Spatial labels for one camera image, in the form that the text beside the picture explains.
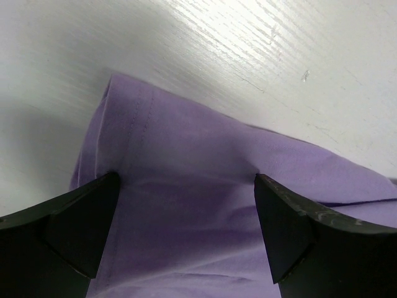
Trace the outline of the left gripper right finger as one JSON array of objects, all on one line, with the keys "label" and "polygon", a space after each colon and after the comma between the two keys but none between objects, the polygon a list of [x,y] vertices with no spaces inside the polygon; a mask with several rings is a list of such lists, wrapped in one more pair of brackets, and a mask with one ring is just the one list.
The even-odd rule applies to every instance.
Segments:
[{"label": "left gripper right finger", "polygon": [[395,228],[332,210],[264,174],[254,196],[282,297],[396,296]]}]

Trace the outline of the purple t shirt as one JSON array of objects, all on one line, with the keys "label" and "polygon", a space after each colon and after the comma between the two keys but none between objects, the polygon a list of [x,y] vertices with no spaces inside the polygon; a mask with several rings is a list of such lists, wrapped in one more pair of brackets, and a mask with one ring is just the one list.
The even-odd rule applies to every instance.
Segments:
[{"label": "purple t shirt", "polygon": [[387,177],[124,74],[110,78],[70,186],[111,171],[122,185],[89,297],[278,297],[254,201],[258,173],[396,226]]}]

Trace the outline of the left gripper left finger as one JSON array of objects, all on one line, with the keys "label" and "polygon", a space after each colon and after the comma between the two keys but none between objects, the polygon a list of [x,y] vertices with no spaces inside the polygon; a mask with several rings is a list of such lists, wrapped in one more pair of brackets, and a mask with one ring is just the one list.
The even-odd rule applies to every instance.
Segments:
[{"label": "left gripper left finger", "polygon": [[86,297],[117,206],[120,177],[1,217],[1,297]]}]

